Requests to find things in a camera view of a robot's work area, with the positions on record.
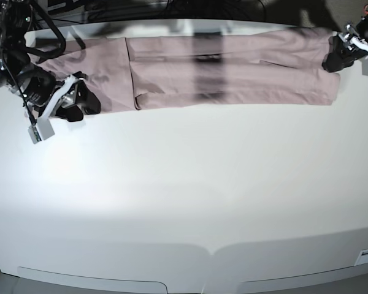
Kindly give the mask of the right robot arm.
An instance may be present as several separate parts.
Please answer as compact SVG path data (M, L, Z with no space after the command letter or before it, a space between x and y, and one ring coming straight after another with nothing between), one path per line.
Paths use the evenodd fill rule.
M33 26L34 16L40 16L55 34L58 45L50 51L42 51L26 45L25 34ZM36 1L0 1L0 87L7 86L22 98L26 114L32 124L44 113L48 117L78 122L86 115L101 112L101 102L87 88L86 75L73 74L74 84L58 101L54 94L64 88L64 81L38 65L31 56L47 61L61 56L66 49L66 39Z

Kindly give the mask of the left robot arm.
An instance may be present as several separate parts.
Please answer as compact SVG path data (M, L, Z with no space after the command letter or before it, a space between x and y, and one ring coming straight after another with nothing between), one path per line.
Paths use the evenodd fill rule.
M328 72L339 72L359 60L363 61L362 73L368 75L368 4L360 22L347 23L342 32L332 37L331 50L322 66Z

